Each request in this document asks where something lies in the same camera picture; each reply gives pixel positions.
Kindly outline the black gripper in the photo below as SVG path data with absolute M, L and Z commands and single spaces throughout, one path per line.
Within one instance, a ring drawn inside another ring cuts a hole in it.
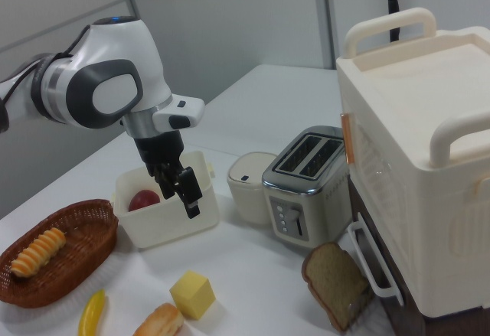
M 181 133 L 164 132 L 156 137 L 135 139 L 135 144 L 149 174 L 160 187 L 163 198 L 169 199 L 179 194 L 188 218 L 197 217 L 202 192 L 194 170 L 181 166 L 180 155 L 184 150 Z

